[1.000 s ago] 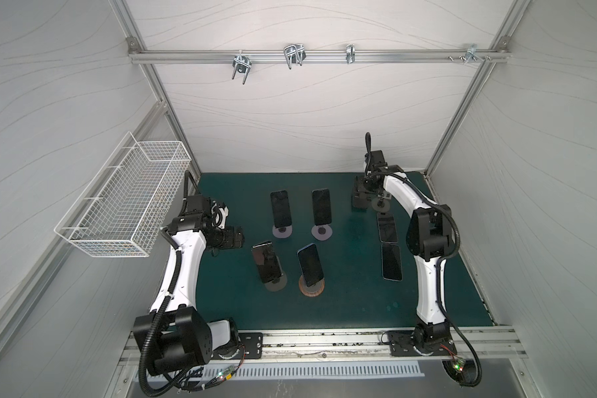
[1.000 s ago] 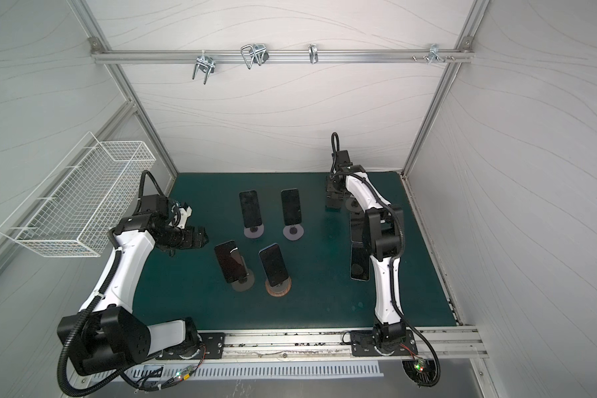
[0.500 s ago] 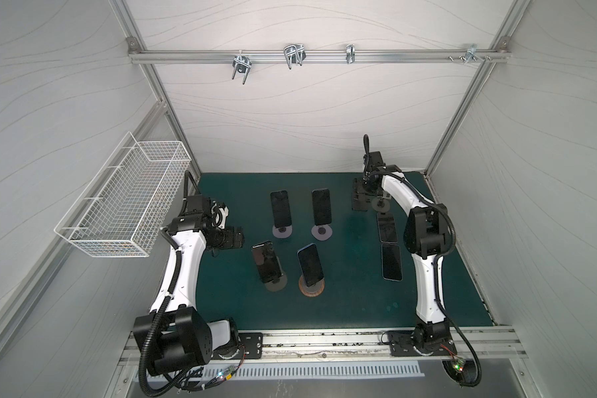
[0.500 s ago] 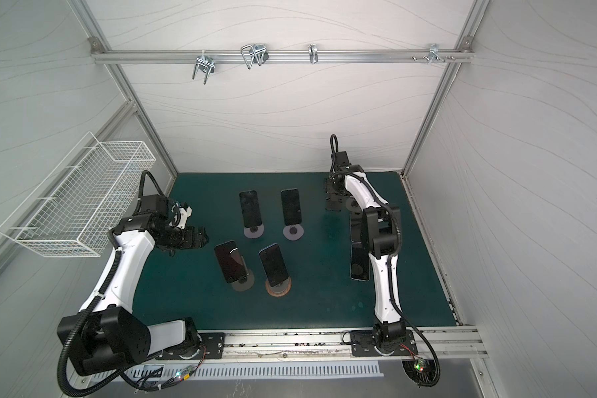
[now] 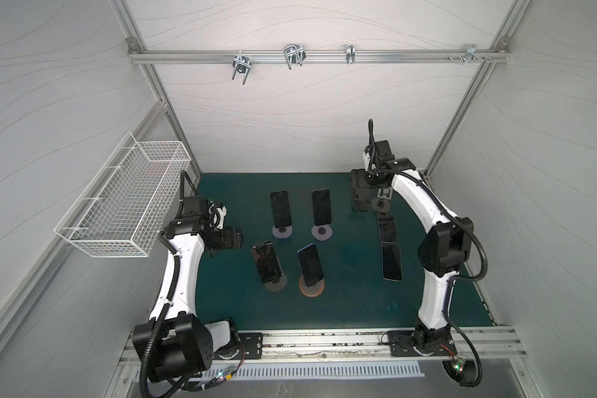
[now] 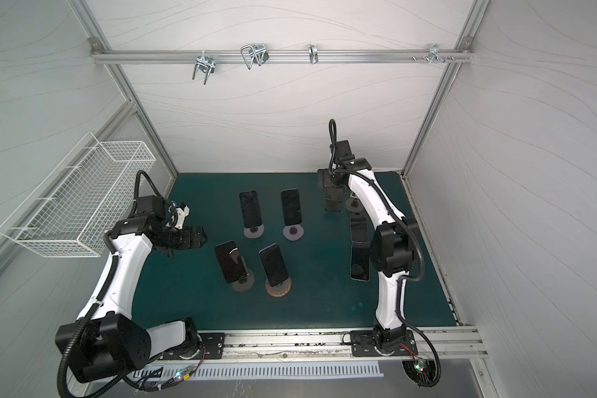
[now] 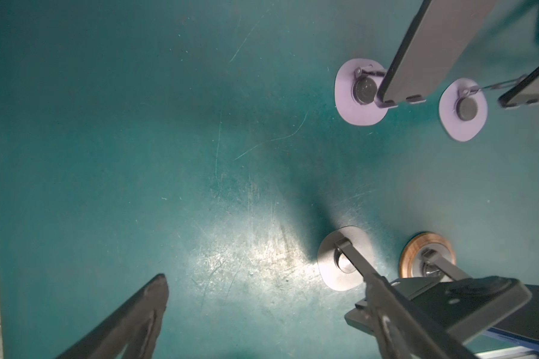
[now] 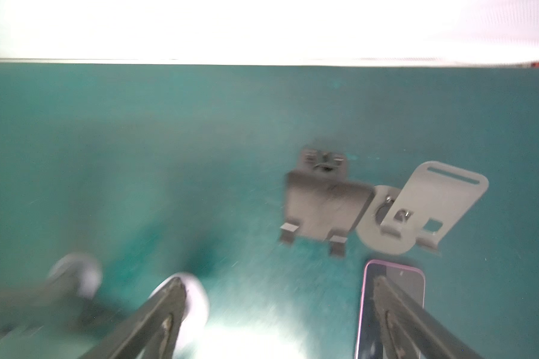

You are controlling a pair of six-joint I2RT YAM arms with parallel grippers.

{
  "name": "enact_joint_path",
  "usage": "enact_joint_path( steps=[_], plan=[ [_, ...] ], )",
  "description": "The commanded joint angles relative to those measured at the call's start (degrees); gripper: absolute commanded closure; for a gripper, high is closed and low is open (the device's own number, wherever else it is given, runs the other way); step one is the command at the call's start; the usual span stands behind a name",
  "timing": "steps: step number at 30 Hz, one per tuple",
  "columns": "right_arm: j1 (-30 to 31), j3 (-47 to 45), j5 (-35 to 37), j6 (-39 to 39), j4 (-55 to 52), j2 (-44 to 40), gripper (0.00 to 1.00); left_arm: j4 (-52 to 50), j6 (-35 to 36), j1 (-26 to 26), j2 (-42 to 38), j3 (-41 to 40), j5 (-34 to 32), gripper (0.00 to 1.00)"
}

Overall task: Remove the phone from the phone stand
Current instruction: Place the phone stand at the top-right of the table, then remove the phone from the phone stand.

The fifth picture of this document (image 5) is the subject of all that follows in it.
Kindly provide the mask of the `purple round phone stand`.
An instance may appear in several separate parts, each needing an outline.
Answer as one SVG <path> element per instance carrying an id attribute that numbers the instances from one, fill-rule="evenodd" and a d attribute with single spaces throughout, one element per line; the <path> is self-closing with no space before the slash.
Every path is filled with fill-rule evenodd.
<path id="1" fill-rule="evenodd" d="M 333 236 L 333 229 L 330 225 L 313 226 L 311 233 L 316 240 L 326 241 Z"/>

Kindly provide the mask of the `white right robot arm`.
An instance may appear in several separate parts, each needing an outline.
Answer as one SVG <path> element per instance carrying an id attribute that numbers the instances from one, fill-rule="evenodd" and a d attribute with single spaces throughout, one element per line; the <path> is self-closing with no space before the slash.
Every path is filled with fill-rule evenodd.
<path id="1" fill-rule="evenodd" d="M 457 329 L 450 321 L 455 283 L 478 281 L 487 273 L 488 260 L 474 235 L 474 224 L 449 210 L 407 159 L 390 160 L 381 167 L 371 165 L 368 170 L 353 169 L 351 180 L 355 188 L 392 188 L 426 231 L 417 252 L 425 279 L 412 340 L 427 355 L 433 345 L 451 339 L 451 329 Z"/>

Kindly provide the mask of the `blue edged phone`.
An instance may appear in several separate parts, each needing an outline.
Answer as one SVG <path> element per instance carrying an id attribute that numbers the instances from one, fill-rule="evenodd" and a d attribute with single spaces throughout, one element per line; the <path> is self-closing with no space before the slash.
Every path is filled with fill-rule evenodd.
<path id="1" fill-rule="evenodd" d="M 324 279 L 323 267 L 315 244 L 307 245 L 297 253 L 303 280 L 312 287 Z"/>

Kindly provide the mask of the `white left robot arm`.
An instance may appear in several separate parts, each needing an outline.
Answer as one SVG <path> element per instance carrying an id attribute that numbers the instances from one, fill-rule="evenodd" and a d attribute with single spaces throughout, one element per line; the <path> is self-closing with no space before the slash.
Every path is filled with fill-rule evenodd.
<path id="1" fill-rule="evenodd" d="M 197 316 L 196 289 L 201 259 L 212 250 L 239 249 L 240 227 L 195 227 L 173 221 L 158 234 L 167 248 L 167 264 L 149 320 L 134 327 L 132 344 L 141 361 L 139 383 L 186 379 L 207 371 L 216 357 L 240 354 L 237 326 L 231 318 L 204 323 Z"/>

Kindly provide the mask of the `white edged phone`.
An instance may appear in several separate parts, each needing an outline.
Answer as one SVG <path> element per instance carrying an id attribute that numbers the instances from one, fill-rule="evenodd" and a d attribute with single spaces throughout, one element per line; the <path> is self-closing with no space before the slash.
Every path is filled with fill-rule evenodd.
<path id="1" fill-rule="evenodd" d="M 391 213 L 376 214 L 378 224 L 379 240 L 382 244 L 397 244 L 398 235 L 396 231 L 395 217 Z"/>

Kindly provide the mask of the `silver round phone stand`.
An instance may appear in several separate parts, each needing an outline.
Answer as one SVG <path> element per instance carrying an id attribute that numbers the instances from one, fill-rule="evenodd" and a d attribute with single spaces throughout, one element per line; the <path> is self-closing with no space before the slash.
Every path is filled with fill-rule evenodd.
<path id="1" fill-rule="evenodd" d="M 380 187 L 376 198 L 371 201 L 371 207 L 375 212 L 388 213 L 391 210 L 392 187 Z"/>

